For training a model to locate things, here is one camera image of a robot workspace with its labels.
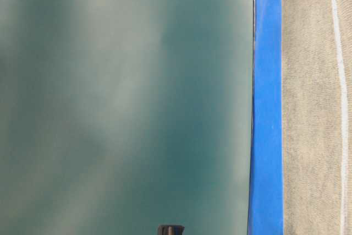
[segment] beige surface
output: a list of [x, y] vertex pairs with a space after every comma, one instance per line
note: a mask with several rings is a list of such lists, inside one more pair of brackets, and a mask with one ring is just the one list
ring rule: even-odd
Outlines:
[[[341, 90], [331, 0], [282, 1], [284, 230], [339, 234]], [[352, 106], [352, 0], [337, 0], [337, 6]], [[352, 107], [348, 109], [350, 117]], [[352, 223], [350, 189], [348, 194], [348, 223]]]

